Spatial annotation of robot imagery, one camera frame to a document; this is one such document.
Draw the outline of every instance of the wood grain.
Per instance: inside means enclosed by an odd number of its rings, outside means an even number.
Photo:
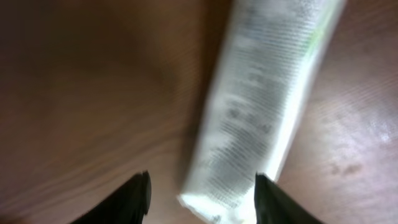
[[[0,3],[0,216],[68,223],[148,169],[179,193],[231,1]],[[280,186],[327,223],[398,218],[398,4],[351,0]]]

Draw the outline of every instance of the toothpaste tube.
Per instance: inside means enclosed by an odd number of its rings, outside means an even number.
[[[235,1],[179,195],[207,223],[256,223],[256,172],[277,181],[344,3]]]

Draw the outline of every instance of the wooden table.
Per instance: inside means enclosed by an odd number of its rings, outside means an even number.
[[[0,3],[0,215],[68,223],[149,169],[176,200],[230,1]],[[280,186],[326,223],[398,220],[398,2],[351,0]]]

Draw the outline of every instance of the white tube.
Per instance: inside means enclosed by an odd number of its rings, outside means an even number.
[[[236,1],[182,205],[256,223],[254,178],[276,181],[344,0]]]

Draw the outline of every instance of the black object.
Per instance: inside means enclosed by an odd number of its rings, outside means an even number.
[[[254,206],[257,224],[322,224],[264,175],[256,174]]]
[[[136,174],[72,224],[141,224],[151,196],[148,172]]]

